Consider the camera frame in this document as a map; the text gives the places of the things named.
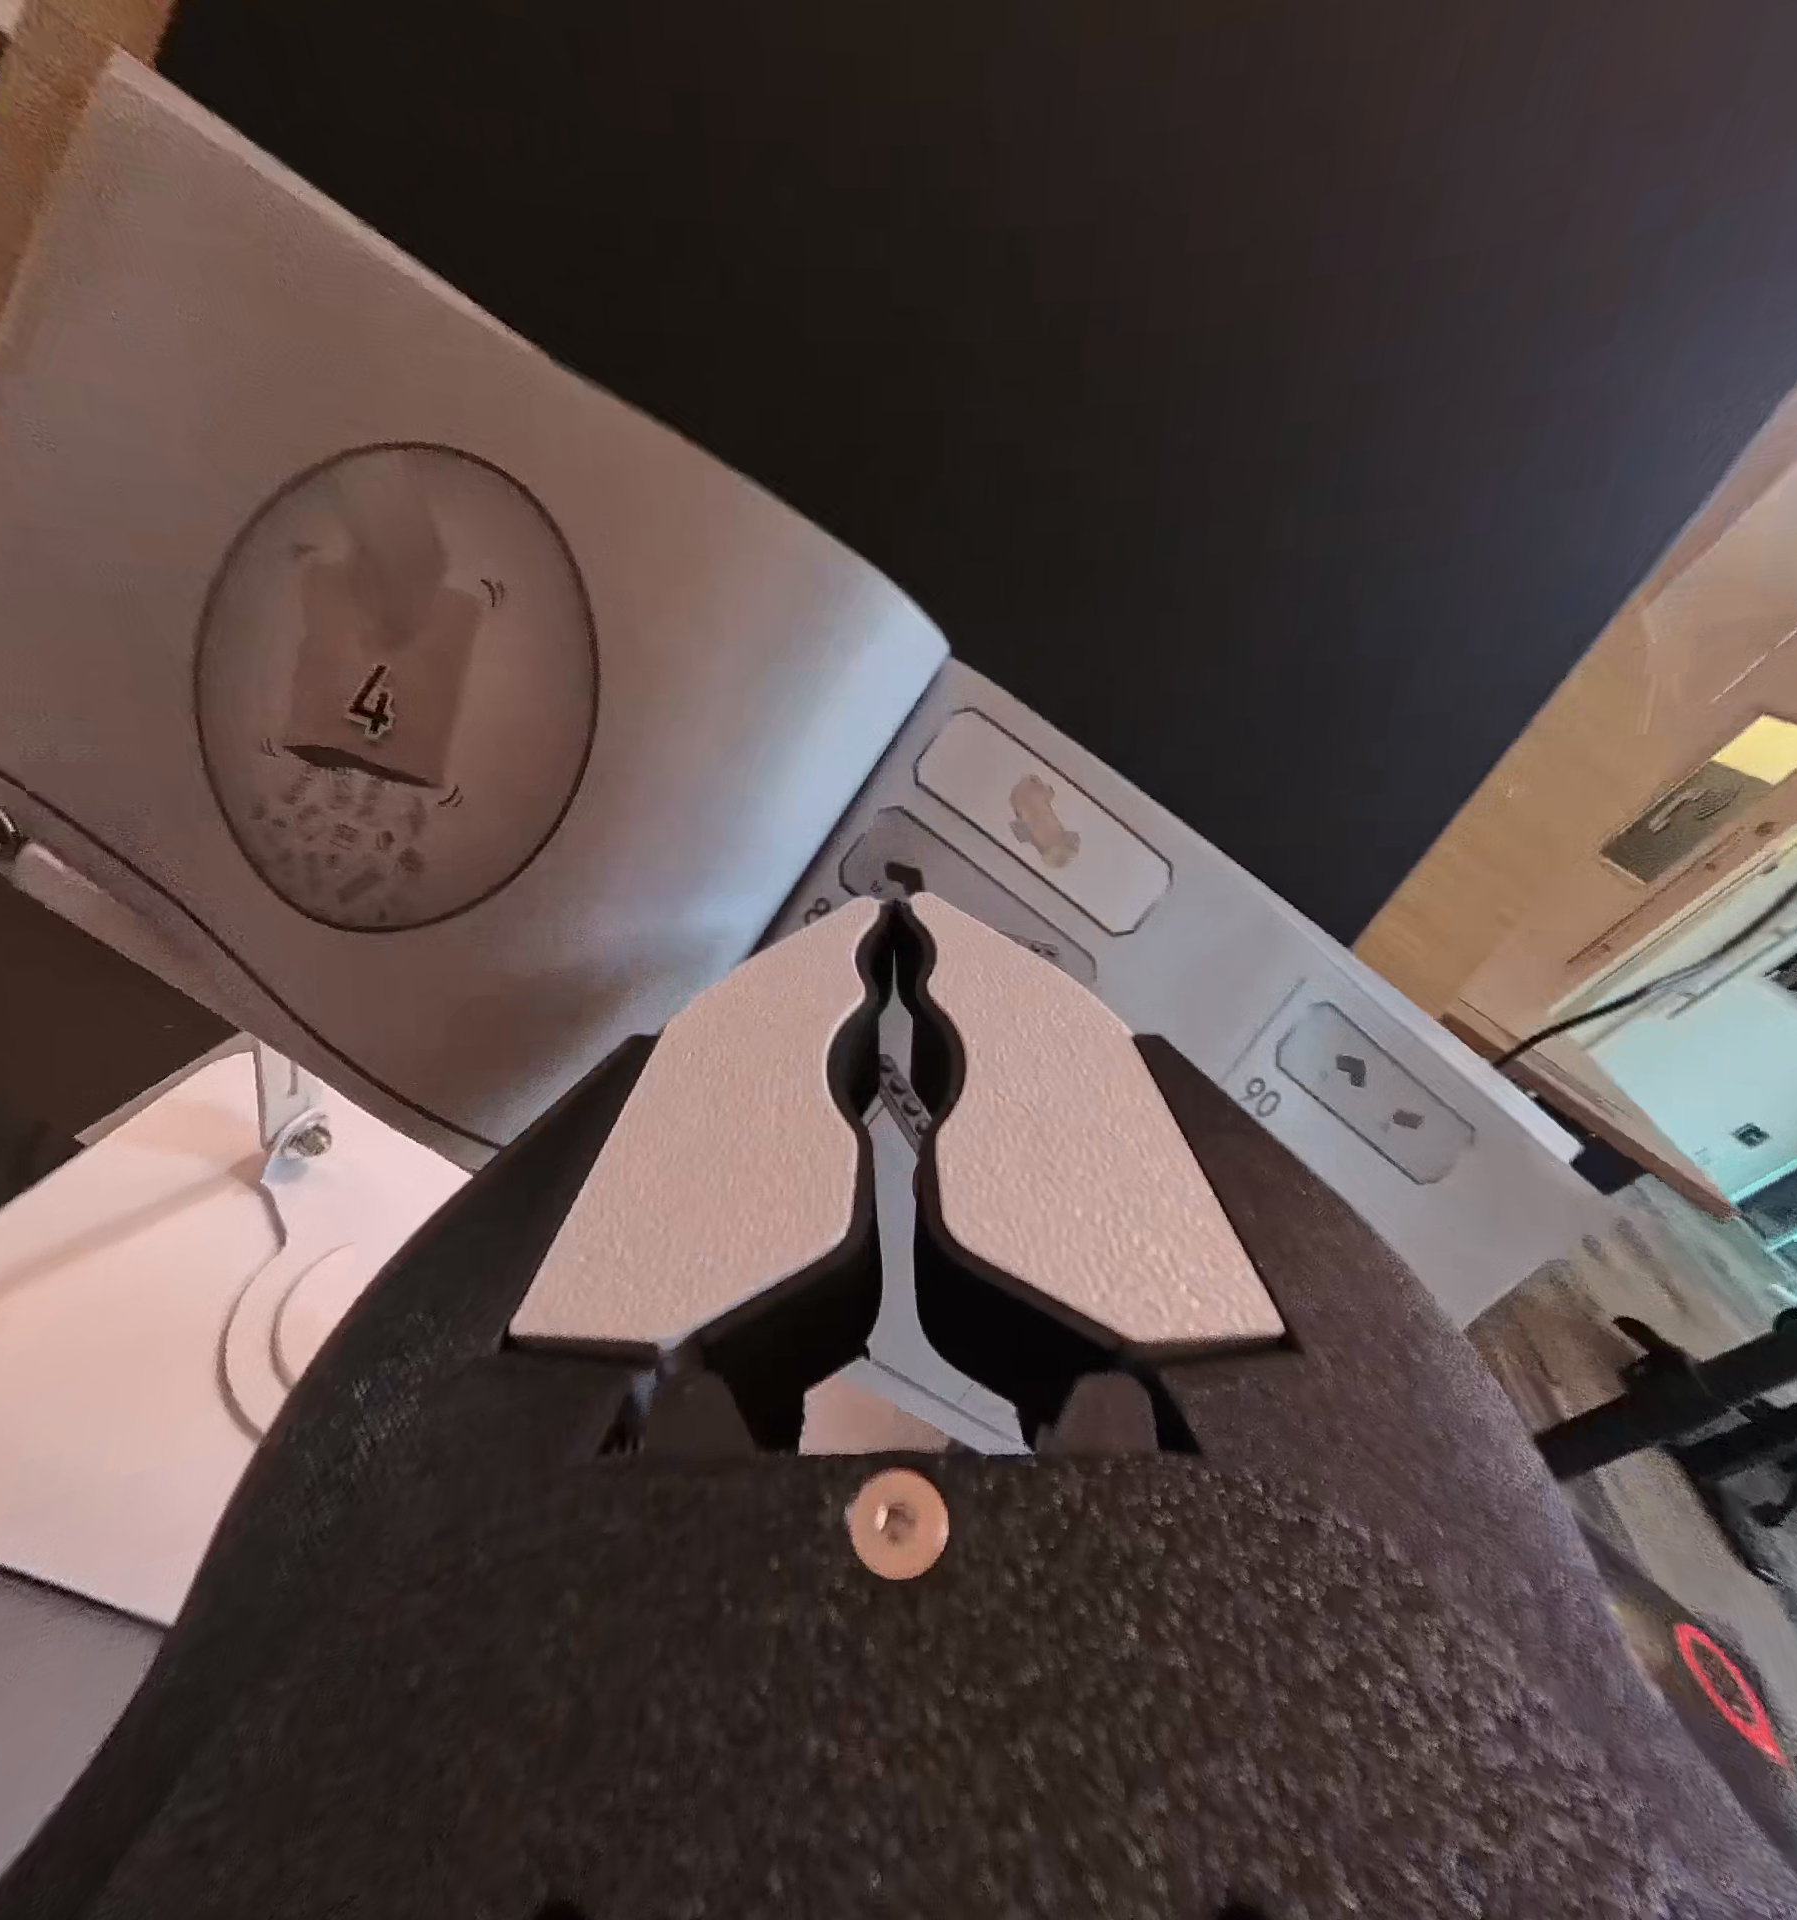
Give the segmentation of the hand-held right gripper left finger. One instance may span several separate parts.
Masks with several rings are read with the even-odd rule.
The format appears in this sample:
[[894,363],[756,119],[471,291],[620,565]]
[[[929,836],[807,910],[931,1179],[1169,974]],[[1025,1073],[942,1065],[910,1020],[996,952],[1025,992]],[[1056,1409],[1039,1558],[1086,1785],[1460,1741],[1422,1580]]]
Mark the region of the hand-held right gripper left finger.
[[837,907],[664,1027],[508,1341],[718,1380],[762,1452],[864,1354],[882,1304],[875,1155],[888,910]]

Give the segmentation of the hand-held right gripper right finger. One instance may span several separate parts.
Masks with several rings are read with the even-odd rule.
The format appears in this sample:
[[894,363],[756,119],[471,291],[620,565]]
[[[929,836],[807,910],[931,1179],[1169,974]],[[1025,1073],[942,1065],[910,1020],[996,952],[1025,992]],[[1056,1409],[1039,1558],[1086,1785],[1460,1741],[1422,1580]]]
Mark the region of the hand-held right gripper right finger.
[[1114,1380],[1155,1443],[1196,1450],[1167,1374],[1289,1347],[1280,1306],[1139,1037],[971,914],[898,907],[927,1106],[911,1290],[929,1347],[1009,1406],[1025,1450]]

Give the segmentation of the lego instruction booklet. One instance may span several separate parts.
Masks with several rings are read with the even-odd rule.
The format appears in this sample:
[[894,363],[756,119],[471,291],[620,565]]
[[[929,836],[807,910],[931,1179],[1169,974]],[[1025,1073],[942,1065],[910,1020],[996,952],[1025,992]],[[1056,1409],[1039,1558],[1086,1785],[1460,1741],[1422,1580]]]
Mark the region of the lego instruction booklet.
[[0,810],[463,1170],[903,869],[1458,1322],[1605,1225],[1534,1100],[875,565],[123,53],[0,318]]

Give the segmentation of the white book stand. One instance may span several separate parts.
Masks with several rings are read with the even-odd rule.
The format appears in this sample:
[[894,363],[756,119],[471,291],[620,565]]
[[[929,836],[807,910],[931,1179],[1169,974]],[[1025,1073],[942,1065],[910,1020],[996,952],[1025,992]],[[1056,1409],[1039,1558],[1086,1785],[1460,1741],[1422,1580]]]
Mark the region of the white book stand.
[[176,1618],[326,1337],[468,1175],[235,1035],[0,1208],[0,1571]]

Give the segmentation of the black panel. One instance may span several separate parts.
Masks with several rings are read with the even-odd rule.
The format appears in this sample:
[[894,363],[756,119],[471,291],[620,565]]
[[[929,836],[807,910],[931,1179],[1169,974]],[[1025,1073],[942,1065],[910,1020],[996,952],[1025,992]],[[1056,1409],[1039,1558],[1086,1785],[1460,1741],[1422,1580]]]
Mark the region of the black panel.
[[1339,940],[1797,384],[1797,1],[200,1],[155,64]]

